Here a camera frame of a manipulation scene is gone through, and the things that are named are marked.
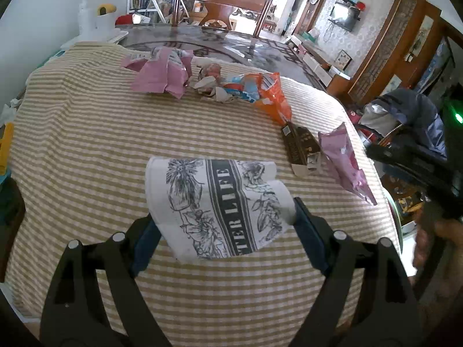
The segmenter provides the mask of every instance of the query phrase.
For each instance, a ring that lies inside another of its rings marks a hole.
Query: cardboard box
[[[282,136],[296,176],[307,177],[320,169],[320,146],[309,129],[288,123],[282,128]]]

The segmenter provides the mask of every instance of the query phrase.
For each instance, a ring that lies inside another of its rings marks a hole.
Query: yellow object
[[[0,176],[6,174],[6,162],[10,154],[11,141],[13,139],[13,123],[5,125],[3,138],[0,140]]]
[[[116,5],[111,3],[102,3],[96,12],[98,16],[103,16],[104,14],[109,14],[116,11]]]

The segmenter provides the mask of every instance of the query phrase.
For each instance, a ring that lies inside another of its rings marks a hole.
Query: striped tablecloth
[[[147,214],[144,170],[152,155],[274,161],[277,178],[330,226],[360,241],[387,236],[398,246],[378,175],[335,99],[282,80],[296,124],[316,135],[346,123],[377,206],[325,175],[297,178],[280,128],[247,102],[210,103],[191,90],[180,101],[168,94],[132,92],[136,73],[120,67],[129,52],[112,44],[81,43],[29,78],[11,151],[12,176],[27,212],[6,279],[21,309],[41,314],[69,240],[104,241]],[[239,64],[223,67],[225,76],[249,71]],[[360,274],[353,279],[342,319],[354,311]],[[112,326],[124,331],[104,273],[99,278]],[[290,229],[253,254],[198,265],[176,262],[163,240],[137,283],[174,346],[284,347],[323,279]]]

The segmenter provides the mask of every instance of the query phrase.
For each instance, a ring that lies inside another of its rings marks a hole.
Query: orange plastic bag
[[[279,125],[286,125],[291,121],[293,112],[286,100],[280,81],[279,73],[261,73],[261,81],[258,83],[260,98],[255,105],[268,113]]]

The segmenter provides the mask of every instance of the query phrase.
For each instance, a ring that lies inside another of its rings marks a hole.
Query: pink plastic bag
[[[147,58],[139,55],[127,55],[122,59],[120,66],[134,71],[140,71],[148,61]]]
[[[342,123],[333,132],[321,134],[319,144],[327,156],[328,171],[336,182],[347,191],[358,195],[369,204],[377,205],[368,186],[363,170],[358,168],[355,152],[347,134],[346,124]]]
[[[169,47],[154,48],[151,52],[151,59],[145,62],[135,77],[132,90],[154,93],[167,91],[180,99],[191,75],[192,59],[192,51]]]

